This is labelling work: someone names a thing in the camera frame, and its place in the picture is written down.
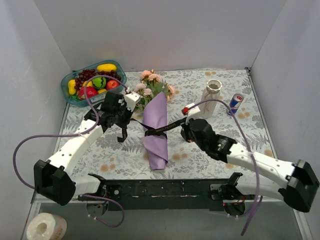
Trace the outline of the black gold-lettered ribbon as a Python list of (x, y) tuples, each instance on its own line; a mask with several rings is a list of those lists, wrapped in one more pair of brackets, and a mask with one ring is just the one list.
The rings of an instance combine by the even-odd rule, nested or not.
[(154, 127), (148, 126), (142, 122), (139, 122), (138, 120), (136, 120), (134, 118), (131, 118), (130, 120), (138, 122), (140, 125), (142, 125), (146, 129), (146, 131), (144, 133), (145, 137), (147, 137), (147, 136), (164, 136), (167, 139), (168, 137), (167, 137), (166, 132), (170, 131), (172, 129), (175, 129), (175, 128), (181, 126), (182, 124), (184, 124), (186, 122), (186, 117), (183, 119), (179, 119), (177, 121), (174, 121), (168, 125), (159, 127), (159, 128), (154, 128)]

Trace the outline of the pink flower bunch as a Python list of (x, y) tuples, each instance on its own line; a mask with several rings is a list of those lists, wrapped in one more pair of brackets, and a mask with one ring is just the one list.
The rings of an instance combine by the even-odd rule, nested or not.
[(172, 99), (176, 94), (175, 89), (163, 81), (162, 77), (155, 73), (153, 69), (144, 70), (141, 73), (140, 83), (134, 87), (133, 91), (141, 96), (140, 101), (135, 107), (141, 112), (158, 94), (164, 93), (167, 101)]

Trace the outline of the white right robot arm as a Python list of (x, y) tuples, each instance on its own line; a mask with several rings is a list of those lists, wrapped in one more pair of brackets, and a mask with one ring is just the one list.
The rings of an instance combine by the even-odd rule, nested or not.
[(308, 213), (320, 187), (312, 166), (299, 160), (283, 161), (267, 155), (250, 153), (236, 140), (216, 134), (205, 119), (187, 119), (182, 124), (182, 136), (214, 160), (257, 172), (267, 178), (259, 183), (259, 194), (284, 201), (289, 207)]

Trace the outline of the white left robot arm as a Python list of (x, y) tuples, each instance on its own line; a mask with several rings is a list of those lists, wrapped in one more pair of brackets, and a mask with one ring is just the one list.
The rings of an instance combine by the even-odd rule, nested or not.
[(125, 141), (127, 126), (140, 98), (135, 92), (125, 95), (106, 93), (104, 102), (95, 105), (84, 116), (75, 137), (69, 139), (47, 161), (36, 162), (33, 168), (35, 191), (61, 206), (84, 194), (90, 194), (95, 200), (103, 199), (107, 193), (107, 182), (103, 177), (88, 174), (71, 178), (72, 172), (84, 153), (113, 125), (122, 129), (118, 142)]

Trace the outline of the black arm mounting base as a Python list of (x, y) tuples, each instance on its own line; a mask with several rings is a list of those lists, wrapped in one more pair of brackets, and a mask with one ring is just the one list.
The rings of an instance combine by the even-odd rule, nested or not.
[(223, 211), (224, 200), (253, 200), (254, 195), (236, 189), (242, 173), (218, 179), (103, 180), (95, 193), (79, 196), (81, 201), (114, 200), (125, 210), (209, 209)]

